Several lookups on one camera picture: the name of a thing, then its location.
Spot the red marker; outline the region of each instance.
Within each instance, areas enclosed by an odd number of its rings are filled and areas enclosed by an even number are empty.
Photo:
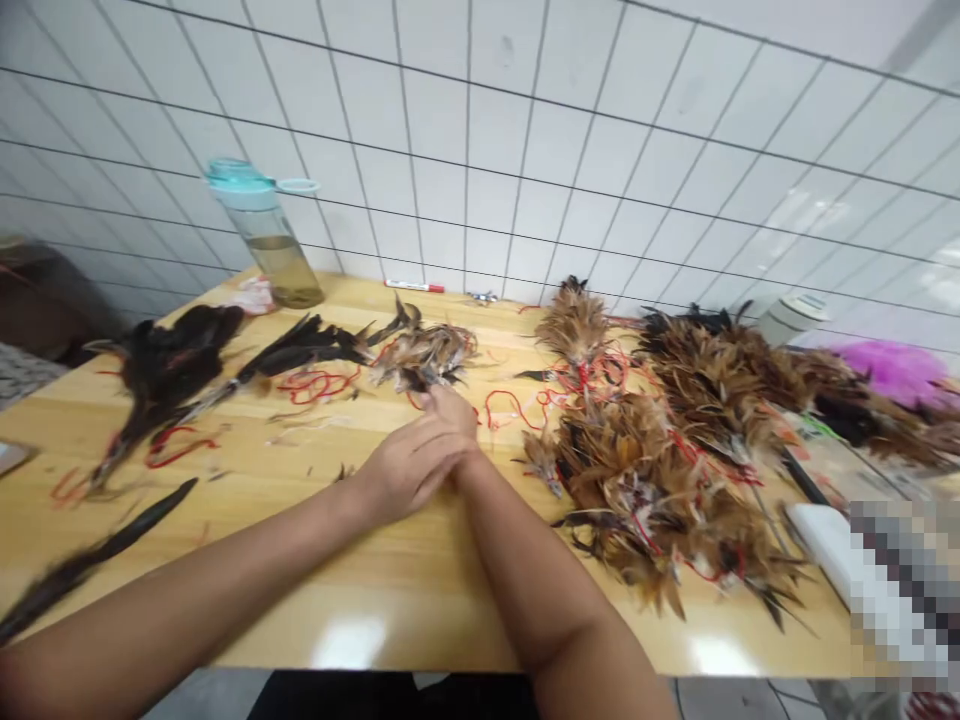
[[[428,285],[427,283],[405,283],[402,280],[384,280],[383,284],[387,287],[400,288],[401,290],[422,290],[423,292],[445,292],[443,285]]]

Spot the forearm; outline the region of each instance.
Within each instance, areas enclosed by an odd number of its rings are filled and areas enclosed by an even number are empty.
[[[501,619],[541,715],[673,718],[646,653],[589,573],[482,454],[457,484]]]
[[[369,529],[353,495],[331,486],[6,649],[0,715],[139,715]]]

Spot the bottle handle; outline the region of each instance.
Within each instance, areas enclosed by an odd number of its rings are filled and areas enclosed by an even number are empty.
[[[297,193],[299,195],[316,192],[320,189],[320,183],[309,178],[287,178],[278,180],[277,187],[284,192]]]

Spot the feather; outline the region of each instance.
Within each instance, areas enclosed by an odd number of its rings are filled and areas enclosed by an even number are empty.
[[[0,647],[33,625],[63,598],[83,585],[94,571],[116,557],[169,515],[193,490],[197,478],[148,507],[117,532],[80,550],[51,567],[30,584],[20,599],[0,619]]]

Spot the white tile wall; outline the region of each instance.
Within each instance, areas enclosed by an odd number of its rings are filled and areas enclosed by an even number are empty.
[[[229,155],[320,182],[282,198],[317,268],[525,303],[575,272],[617,312],[796,289],[818,338],[960,352],[950,90],[619,0],[160,5],[0,28],[0,230],[130,317],[250,263],[198,179]]]

